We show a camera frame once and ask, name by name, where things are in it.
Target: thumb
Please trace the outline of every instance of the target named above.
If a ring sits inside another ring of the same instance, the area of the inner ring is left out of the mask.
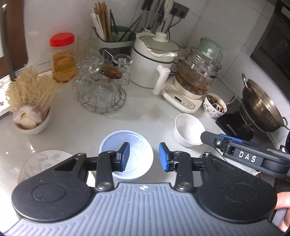
[[[277,205],[275,209],[290,208],[290,192],[281,192],[277,194]]]

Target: light blue plastic bowl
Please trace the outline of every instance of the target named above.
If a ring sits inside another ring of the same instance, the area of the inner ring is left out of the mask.
[[[153,150],[149,142],[140,134],[120,130],[109,134],[102,141],[99,153],[118,151],[124,142],[130,144],[130,156],[125,171],[113,172],[113,176],[120,180],[136,180],[144,175],[153,163]]]

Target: gray ribbed surface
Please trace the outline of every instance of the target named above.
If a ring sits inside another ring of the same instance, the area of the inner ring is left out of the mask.
[[[282,235],[268,221],[236,225],[205,213],[192,195],[169,184],[120,183],[109,193],[98,193],[79,215],[59,223],[20,220],[6,236],[247,236]]]

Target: human hand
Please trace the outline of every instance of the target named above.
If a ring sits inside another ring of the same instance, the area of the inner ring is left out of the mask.
[[[279,227],[279,229],[285,232],[290,225],[290,192],[281,192],[277,194],[276,209],[288,208],[286,215]]]

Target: red lid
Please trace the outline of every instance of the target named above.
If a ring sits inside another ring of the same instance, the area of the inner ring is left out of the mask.
[[[73,33],[59,33],[53,35],[49,42],[51,47],[64,47],[72,44],[75,41]]]

